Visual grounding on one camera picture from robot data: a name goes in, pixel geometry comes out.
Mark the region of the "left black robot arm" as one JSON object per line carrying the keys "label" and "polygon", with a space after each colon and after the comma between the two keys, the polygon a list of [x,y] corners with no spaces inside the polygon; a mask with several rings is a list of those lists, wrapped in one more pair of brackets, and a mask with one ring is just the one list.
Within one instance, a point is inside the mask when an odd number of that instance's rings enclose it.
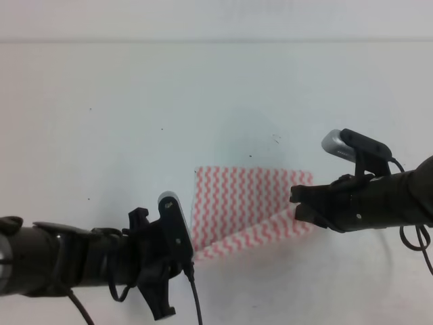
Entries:
{"label": "left black robot arm", "polygon": [[20,217],[1,218],[1,295],[65,297],[72,288],[107,286],[123,302],[137,288],[155,320],[175,314],[168,281],[175,276],[148,211],[129,213],[129,227],[83,230],[58,223],[25,227]]}

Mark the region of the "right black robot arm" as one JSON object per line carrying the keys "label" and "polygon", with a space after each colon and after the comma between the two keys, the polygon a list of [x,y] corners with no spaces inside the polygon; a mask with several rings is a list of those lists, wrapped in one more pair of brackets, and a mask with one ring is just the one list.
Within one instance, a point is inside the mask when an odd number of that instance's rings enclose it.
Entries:
{"label": "right black robot arm", "polygon": [[290,202],[296,220],[339,233],[432,227],[432,158],[404,173],[343,175],[328,185],[293,186]]}

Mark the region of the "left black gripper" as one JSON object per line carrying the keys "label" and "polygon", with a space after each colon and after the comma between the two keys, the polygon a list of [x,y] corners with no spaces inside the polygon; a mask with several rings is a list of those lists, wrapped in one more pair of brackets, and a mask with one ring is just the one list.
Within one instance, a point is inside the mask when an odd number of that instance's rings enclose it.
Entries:
{"label": "left black gripper", "polygon": [[129,229],[96,227],[87,245],[87,285],[116,291],[138,288],[155,320],[176,314],[168,301],[168,281],[176,276],[166,238],[158,221],[149,223],[149,211],[129,213]]}

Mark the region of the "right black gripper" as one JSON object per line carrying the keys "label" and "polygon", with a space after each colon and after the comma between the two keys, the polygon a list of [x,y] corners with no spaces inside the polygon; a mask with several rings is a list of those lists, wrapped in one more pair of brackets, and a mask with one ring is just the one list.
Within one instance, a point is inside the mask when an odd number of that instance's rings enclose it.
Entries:
{"label": "right black gripper", "polygon": [[[403,213],[404,177],[365,175],[339,179],[330,186],[292,186],[290,202],[315,203],[326,199],[326,218],[339,232],[399,227],[406,224]],[[295,209],[295,220],[327,229],[327,220],[305,204]]]}

